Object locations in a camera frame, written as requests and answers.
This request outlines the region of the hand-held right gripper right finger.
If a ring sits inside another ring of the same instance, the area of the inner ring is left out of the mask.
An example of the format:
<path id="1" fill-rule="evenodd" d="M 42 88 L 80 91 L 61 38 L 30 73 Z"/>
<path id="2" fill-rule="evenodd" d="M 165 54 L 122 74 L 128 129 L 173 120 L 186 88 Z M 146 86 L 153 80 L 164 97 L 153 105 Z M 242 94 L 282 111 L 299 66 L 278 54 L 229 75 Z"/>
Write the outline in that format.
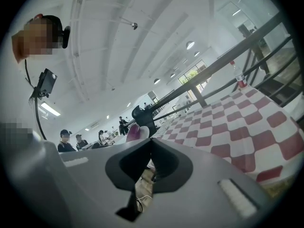
<path id="1" fill-rule="evenodd" d="M 151 140 L 156 168 L 146 228 L 252 227 L 270 201 L 263 188 L 228 161 L 202 150 Z"/>

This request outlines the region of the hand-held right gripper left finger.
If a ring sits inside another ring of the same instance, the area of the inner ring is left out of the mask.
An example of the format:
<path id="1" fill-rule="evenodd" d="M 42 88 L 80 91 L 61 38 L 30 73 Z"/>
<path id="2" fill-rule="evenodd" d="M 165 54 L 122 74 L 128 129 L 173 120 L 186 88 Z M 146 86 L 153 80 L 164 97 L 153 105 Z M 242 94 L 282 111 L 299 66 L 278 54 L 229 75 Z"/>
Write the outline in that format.
<path id="1" fill-rule="evenodd" d="M 135 184 L 150 160 L 150 139 L 60 153 L 58 186 L 69 228 L 151 228 L 149 211 L 136 211 Z"/>

